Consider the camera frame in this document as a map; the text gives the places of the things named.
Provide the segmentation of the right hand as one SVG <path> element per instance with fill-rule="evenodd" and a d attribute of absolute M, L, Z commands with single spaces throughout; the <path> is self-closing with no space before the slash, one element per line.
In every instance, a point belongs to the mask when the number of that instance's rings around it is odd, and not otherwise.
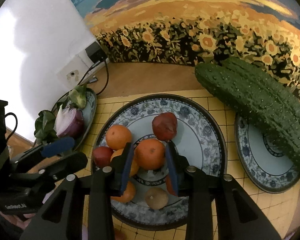
<path fill-rule="evenodd" d="M 0 215 L 4 217 L 11 224 L 25 230 L 27 226 L 30 224 L 32 218 L 36 215 L 35 213 L 22 214 L 20 217 L 16 215 L 6 215 L 0 212 Z"/>

